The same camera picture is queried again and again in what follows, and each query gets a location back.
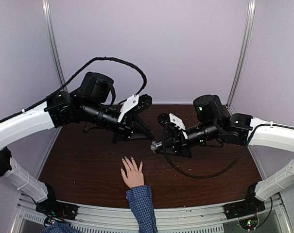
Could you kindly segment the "clear nail polish bottle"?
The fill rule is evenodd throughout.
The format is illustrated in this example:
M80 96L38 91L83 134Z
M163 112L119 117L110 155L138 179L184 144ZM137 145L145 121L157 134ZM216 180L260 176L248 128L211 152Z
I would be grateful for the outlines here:
M156 142L156 141L153 141L151 143L151 146L150 146L150 149L153 153L156 153L156 151L162 146L162 142Z

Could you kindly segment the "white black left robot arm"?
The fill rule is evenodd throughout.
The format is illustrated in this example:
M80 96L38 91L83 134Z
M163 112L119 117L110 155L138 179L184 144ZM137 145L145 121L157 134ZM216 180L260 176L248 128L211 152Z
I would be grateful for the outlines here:
M24 170L12 157L8 146L34 133L59 128L70 123L93 124L113 133L112 143L119 141L153 140L151 129L139 114L149 108L152 97L130 96L117 109L106 105L108 96L115 95L113 80L100 73L88 72L80 87L72 92L57 92L39 105L0 121L0 178L8 179L18 190L29 195L51 216L61 211L53 188Z

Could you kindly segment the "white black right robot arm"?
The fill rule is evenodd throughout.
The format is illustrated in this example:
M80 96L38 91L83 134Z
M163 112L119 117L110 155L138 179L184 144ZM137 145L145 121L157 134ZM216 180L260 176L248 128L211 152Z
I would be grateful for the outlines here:
M160 114L158 122L164 127L161 141L153 142L151 150L164 154L170 165L179 173L194 179L211 178L210 175L191 175L178 168L169 158L176 155L191 158L191 148L207 146L211 140L248 146L266 146L294 153L294 127L264 121L246 114L226 116L220 98L217 95L203 95L193 101L199 125L186 128L182 119L176 115ZM240 209L251 214L272 195L294 184L294 158L281 170L269 178L249 187L246 200Z

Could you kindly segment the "mannequin hand with painted nails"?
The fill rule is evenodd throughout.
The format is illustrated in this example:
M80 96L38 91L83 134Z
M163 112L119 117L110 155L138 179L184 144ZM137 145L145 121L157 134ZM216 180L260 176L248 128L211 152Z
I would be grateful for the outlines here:
M131 157L130 159L126 156L122 158L122 163L124 168L121 168L121 176L124 183L130 188L144 186L144 175L143 175L143 162L137 165L135 159Z

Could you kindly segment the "blue checkered shirt sleeve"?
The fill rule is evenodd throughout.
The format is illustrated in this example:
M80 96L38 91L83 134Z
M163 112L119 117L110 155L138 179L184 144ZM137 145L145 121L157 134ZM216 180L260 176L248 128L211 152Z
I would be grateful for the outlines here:
M157 233L152 189L148 185L135 187L126 192L126 197L139 227L139 233Z

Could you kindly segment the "slotted aluminium base rail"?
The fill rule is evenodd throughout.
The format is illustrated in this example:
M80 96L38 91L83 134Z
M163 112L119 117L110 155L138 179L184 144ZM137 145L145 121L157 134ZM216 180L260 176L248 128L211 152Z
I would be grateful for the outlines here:
M149 187L127 191L128 208L62 203L48 212L32 198L18 201L12 233L290 233L280 196L201 207L156 209Z

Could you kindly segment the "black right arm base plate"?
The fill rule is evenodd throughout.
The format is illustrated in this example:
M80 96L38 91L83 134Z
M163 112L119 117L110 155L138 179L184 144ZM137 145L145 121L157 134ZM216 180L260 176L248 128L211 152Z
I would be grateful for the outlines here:
M243 216L254 215L265 210L263 202L239 201L224 205L226 219L240 218Z

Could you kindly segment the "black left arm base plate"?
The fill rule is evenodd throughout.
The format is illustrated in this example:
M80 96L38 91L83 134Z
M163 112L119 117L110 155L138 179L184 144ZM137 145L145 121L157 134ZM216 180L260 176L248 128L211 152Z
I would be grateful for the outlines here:
M43 213L45 216L57 218L59 220L75 220L78 206L64 202L56 202L56 204L35 203L37 212Z

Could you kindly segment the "right aluminium frame post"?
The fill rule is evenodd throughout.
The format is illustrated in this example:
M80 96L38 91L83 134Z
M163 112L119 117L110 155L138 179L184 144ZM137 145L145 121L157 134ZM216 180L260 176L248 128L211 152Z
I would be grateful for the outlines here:
M256 2L257 2L256 0L248 1L247 15L245 20L240 55L238 58L238 63L236 66L233 83L232 83L230 93L226 103L226 107L230 112L233 111L233 107L232 107L233 100L238 89L239 81L242 77L242 71L243 71L245 60L246 60L246 54L247 54L248 46L249 46L251 35L252 35L255 13L256 13Z

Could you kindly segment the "aluminium frame post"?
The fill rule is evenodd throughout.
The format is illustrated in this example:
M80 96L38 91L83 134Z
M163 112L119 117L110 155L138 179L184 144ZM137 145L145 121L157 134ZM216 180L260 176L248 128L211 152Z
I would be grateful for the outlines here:
M247 54L248 46L249 46L251 35L252 35L255 13L256 13L256 2L257 2L256 0L248 1L247 15L245 20L240 55L238 58L238 63L236 66L233 83L232 83L230 93L226 103L226 107L230 112L233 111L233 107L232 107L233 100L238 89L239 81L242 77L242 71L243 71L245 60L246 60L246 54Z
M51 8L50 8L50 1L42 0L42 6L43 6L43 13L44 13L46 25L47 25L50 46L52 50L52 59L54 62L57 78L60 82L60 85L62 86L65 84L66 81L64 78L63 69L61 66L58 48L56 44L56 38L55 38L53 22L52 22L52 14L51 14Z

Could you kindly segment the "left aluminium frame post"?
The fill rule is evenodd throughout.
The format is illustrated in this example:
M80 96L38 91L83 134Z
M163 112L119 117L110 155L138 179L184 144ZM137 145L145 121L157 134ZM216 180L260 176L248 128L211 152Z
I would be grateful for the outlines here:
M55 38L53 22L52 22L52 14L51 14L51 8L50 8L50 1L42 0L42 6L43 6L43 13L44 13L46 25L47 25L50 46L52 50L52 59L54 62L57 78L60 82L60 85L62 86L65 84L66 81L64 78L63 69L61 66L58 48L56 44L56 38Z

